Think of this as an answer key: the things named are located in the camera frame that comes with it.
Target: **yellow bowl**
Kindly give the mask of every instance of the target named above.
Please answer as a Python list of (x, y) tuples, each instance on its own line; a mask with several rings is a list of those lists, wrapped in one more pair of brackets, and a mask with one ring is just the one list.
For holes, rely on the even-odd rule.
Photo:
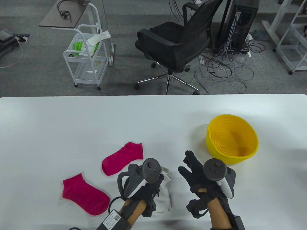
[(237, 164), (256, 154), (258, 136), (244, 119), (230, 114), (214, 118), (207, 131), (207, 147), (213, 157)]

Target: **white sock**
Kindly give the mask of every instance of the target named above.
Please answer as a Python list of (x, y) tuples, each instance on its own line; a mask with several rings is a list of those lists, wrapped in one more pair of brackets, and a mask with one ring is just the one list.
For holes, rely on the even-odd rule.
[(168, 174), (169, 170), (167, 168), (162, 166), (161, 168), (161, 174), (163, 174), (164, 179), (160, 185), (159, 196), (156, 195), (153, 199), (157, 205), (155, 213), (165, 213), (171, 208), (171, 200), (169, 198), (169, 191), (166, 187), (166, 184), (172, 180), (172, 177)]

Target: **pink sock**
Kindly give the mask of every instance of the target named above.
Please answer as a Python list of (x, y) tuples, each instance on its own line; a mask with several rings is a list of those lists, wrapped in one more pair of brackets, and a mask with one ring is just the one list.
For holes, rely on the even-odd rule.
[(102, 161), (102, 170), (107, 176), (111, 176), (120, 172), (130, 162), (138, 159), (144, 159), (142, 143), (129, 142)]
[(63, 198), (71, 200), (88, 214), (100, 215), (107, 210), (110, 198), (102, 191), (86, 183), (82, 174), (63, 180)]

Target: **white cart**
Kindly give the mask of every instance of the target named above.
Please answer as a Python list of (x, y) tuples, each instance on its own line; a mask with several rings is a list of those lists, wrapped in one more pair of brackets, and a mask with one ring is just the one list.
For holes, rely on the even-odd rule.
[[(68, 70), (72, 76), (74, 81), (74, 86), (78, 87), (78, 84), (94, 84), (97, 85), (97, 89), (101, 90), (100, 83), (103, 79), (104, 73), (106, 71), (108, 65), (108, 57), (107, 57), (107, 50), (104, 41), (100, 41), (96, 52), (93, 56), (90, 55), (88, 46), (87, 46), (87, 39), (91, 38), (96, 34), (96, 32), (101, 33), (101, 24), (98, 15), (97, 8), (92, 4), (89, 3), (91, 6), (91, 10), (88, 12), (90, 25), (79, 25), (78, 28), (54, 28), (54, 29), (61, 29), (61, 30), (74, 30), (76, 31), (76, 35), (74, 36), (72, 42), (70, 43), (67, 50), (64, 51), (63, 57), (66, 61)], [(94, 23), (93, 20), (93, 10), (97, 17), (97, 23)], [(92, 33), (82, 33), (80, 29), (82, 27), (90, 27), (92, 28)], [(83, 40), (83, 44), (85, 46), (86, 51), (77, 51), (74, 50), (74, 43), (78, 42), (80, 39)], [(98, 56), (100, 48), (103, 48), (104, 56)], [(69, 65), (70, 62), (78, 62), (79, 65), (75, 73), (73, 73), (71, 66)]]
[[(278, 52), (286, 65), (289, 67), (289, 75), (292, 75), (296, 70), (307, 70), (307, 38), (304, 37), (304, 26), (306, 23), (294, 23), (294, 21), (299, 17), (307, 17), (306, 14), (298, 15), (304, 7), (306, 1), (307, 0), (303, 1), (276, 49), (273, 49), (274, 52)], [(294, 45), (282, 45), (283, 40), (289, 32), (295, 36), (297, 43)]]

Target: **dark tabletop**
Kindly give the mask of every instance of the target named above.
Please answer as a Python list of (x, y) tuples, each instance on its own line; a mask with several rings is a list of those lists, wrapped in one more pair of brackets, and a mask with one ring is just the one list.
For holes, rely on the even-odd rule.
[(44, 27), (58, 27), (58, 28), (75, 28), (78, 21), (80, 20), (82, 14), (84, 13), (89, 0), (78, 0), (80, 4), (76, 2), (62, 2), (59, 6), (59, 10), (67, 10), (70, 12), (71, 17), (68, 19), (63, 19), (57, 9), (57, 4), (60, 0), (56, 1), (51, 10), (48, 12), (46, 17), (38, 26)]

